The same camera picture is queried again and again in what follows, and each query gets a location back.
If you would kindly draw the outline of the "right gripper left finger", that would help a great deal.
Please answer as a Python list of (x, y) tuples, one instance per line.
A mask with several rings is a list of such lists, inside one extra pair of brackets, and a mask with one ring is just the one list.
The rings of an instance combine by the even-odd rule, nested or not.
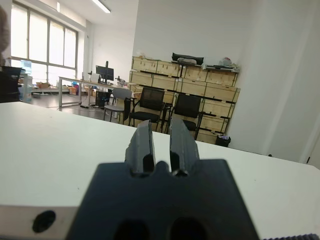
[(138, 124), (125, 151), (125, 163), (132, 175), (150, 175), (156, 165), (152, 123)]

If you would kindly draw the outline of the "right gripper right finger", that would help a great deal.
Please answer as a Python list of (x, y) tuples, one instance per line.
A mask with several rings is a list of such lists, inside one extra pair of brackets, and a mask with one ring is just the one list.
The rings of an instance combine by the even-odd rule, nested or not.
[(170, 121), (170, 166), (174, 176), (188, 176), (200, 159), (197, 143), (184, 121), (172, 117)]

